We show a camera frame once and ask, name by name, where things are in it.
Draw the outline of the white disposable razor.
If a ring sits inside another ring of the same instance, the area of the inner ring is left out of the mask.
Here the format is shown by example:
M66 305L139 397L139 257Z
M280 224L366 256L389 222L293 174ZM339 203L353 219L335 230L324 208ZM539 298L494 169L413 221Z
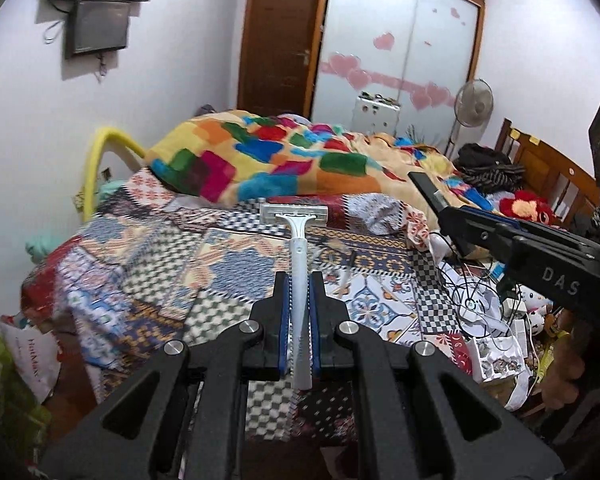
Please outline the white disposable razor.
M311 350L309 345L309 263L306 226L324 226L328 208L321 205L262 204L262 224L286 224L290 229L291 270L291 349L292 384L296 390L312 387Z

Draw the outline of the red plush toy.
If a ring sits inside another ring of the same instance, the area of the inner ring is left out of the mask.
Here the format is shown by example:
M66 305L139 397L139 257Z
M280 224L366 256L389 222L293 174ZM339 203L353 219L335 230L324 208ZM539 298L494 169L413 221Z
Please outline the red plush toy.
M501 214L509 218L552 226L556 216L543 197L528 190L518 190L512 197L504 197L498 204Z

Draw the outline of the white pump bottle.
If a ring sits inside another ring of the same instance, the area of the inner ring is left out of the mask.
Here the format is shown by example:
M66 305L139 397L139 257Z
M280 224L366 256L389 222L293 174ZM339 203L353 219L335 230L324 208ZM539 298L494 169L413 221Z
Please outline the white pump bottle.
M428 246L430 254L437 266L443 259L453 255L453 243L449 237L442 235L438 231L432 231L428 236Z

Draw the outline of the white kitty plush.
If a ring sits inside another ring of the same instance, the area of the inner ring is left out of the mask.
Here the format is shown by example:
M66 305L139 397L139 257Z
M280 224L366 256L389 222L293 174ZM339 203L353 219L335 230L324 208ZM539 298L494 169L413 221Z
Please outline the white kitty plush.
M530 332L533 336L539 335L544 330L545 318L553 309L553 303L527 286L521 286L519 295Z

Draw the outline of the wooden headboard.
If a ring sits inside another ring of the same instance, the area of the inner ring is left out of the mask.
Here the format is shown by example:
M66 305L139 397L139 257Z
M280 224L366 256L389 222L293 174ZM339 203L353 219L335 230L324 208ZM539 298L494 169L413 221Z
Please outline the wooden headboard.
M557 148L516 129L505 118L495 149L524 167L524 188L547 199L561 226L571 226L574 217L594 216L600 206L595 179Z

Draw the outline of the white standing fan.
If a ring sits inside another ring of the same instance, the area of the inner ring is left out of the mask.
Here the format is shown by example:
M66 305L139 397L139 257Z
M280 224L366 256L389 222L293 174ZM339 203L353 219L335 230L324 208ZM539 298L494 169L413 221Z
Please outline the white standing fan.
M490 119L493 110L493 92L490 84L481 78L467 81L457 92L453 110L454 125L444 151L448 157L457 147L461 128L479 128Z

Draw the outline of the patterned patchwork bed cover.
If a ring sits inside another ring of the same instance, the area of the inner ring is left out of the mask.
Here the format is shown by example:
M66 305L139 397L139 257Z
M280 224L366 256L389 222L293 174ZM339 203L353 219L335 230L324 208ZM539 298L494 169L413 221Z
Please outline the patterned patchwork bed cover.
M328 223L308 258L329 296L386 341L433 342L469 372L468 350L428 252L422 206L370 194L323 195ZM214 206L140 170L24 280L23 313L65 352L47 402L50 435L72 429L173 338L204 344L246 318L289 269L289 231L260 200Z

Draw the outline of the white small cabinet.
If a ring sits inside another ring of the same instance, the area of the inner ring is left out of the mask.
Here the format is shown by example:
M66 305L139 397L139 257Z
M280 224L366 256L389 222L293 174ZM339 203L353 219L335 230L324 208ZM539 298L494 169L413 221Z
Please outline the white small cabinet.
M396 135L400 119L401 105L393 98L363 91L355 101L350 130L364 133Z

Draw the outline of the colourful patchwork fleece blanket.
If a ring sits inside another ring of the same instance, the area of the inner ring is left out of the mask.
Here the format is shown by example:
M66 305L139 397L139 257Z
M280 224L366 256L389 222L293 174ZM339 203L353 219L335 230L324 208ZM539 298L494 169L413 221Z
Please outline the colourful patchwork fleece blanket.
M246 200L380 193L437 217L408 176L422 172L453 206L472 203L452 162L436 148L329 124L244 110L182 122L150 148L146 165L174 191L234 206Z

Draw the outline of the white sliding wardrobe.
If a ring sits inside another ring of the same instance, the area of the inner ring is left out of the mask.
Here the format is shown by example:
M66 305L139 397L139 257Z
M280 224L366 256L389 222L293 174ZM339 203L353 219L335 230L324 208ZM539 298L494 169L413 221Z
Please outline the white sliding wardrobe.
M442 150L478 17L470 0L327 0L312 120L350 130L356 98L381 94L401 105L396 136Z

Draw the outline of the white shopping bag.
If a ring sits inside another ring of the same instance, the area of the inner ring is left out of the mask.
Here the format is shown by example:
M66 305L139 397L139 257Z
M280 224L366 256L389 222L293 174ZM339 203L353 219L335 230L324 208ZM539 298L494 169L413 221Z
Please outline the white shopping bag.
M35 399L43 403L53 392L61 368L55 336L42 333L18 316L1 316L0 330L20 377Z

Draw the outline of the brown wooden door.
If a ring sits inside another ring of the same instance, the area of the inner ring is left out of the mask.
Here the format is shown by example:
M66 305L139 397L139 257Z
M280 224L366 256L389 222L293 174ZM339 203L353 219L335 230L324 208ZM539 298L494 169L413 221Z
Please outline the brown wooden door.
M308 114L326 0L246 0L237 106Z

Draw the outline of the small black wall monitor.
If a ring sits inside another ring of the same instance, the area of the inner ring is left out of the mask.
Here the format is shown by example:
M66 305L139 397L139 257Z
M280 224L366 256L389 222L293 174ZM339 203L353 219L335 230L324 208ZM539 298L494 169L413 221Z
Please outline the small black wall monitor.
M126 2L78 1L68 16L65 58L124 49L128 45L130 10Z

